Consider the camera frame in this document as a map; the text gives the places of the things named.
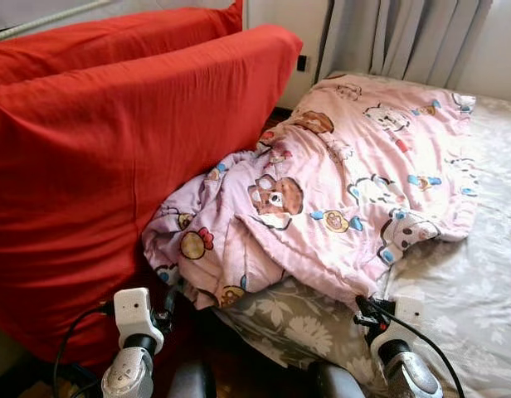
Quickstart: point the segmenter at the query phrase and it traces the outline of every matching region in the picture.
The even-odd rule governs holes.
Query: pink fabric
[[[143,234],[164,280],[198,308],[285,274],[355,308],[422,240],[466,237],[474,99],[345,75],[323,80],[257,152],[234,153],[167,199]]]

